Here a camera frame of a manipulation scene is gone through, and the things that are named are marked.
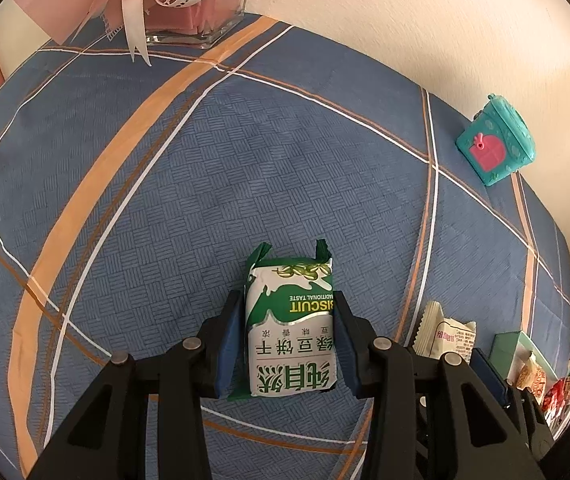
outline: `teal box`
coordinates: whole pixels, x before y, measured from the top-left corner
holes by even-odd
[[[538,364],[546,375],[546,389],[551,388],[558,380],[552,365],[549,364],[534,342],[524,332],[504,332],[494,336],[489,361],[503,379],[516,383],[521,368],[529,359],[530,353],[536,356]]]
[[[525,121],[507,99],[489,94],[489,102],[456,140],[486,186],[495,184],[536,158],[536,145]]]

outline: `pink heart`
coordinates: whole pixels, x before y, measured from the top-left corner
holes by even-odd
[[[473,144],[469,148],[469,153],[476,159],[483,171],[492,171],[505,160],[507,155],[505,145],[494,135],[482,135],[481,139],[482,143]]]

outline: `blue gripper pad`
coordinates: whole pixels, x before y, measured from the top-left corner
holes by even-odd
[[[233,313],[228,319],[225,333],[219,349],[218,367],[214,391],[217,399],[228,391],[232,383],[232,375],[238,355],[243,351],[243,295],[239,295]]]
[[[481,349],[472,348],[469,366],[487,387],[494,399],[496,399],[502,407],[507,406],[507,383],[496,371],[494,365],[489,362],[487,356],[482,353]]]
[[[357,356],[347,333],[347,327],[337,308],[334,308],[334,348],[336,349],[336,357],[341,366],[345,384],[347,384],[351,393],[356,396],[357,392],[361,390],[361,382],[356,373]]]

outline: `metal screw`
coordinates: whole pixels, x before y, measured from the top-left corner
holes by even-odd
[[[392,348],[392,342],[386,337],[377,337],[374,339],[374,348],[379,350],[389,350]]]
[[[110,357],[110,362],[115,365],[125,364],[129,355],[124,350],[116,350]]]
[[[448,365],[458,366],[463,362],[463,358],[456,352],[447,352],[445,354],[445,362]]]
[[[201,347],[201,340],[197,337],[188,337],[183,339],[183,348],[186,350],[197,350]]]

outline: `blue bedsheet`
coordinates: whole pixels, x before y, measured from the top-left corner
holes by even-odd
[[[122,34],[102,33],[91,22],[46,45],[0,90],[8,479],[29,470],[109,352],[141,358],[193,335],[262,241],[294,255],[326,238],[335,286],[380,334],[405,343],[438,300],[477,322],[483,351],[523,329],[564,374],[564,237],[519,174],[482,185],[454,145],[468,124],[455,110],[362,54],[258,16],[225,52],[152,47],[151,67],[132,63]],[[367,405],[342,381],[203,410],[216,479],[343,479],[359,467]],[[155,417],[152,403],[149,478]]]

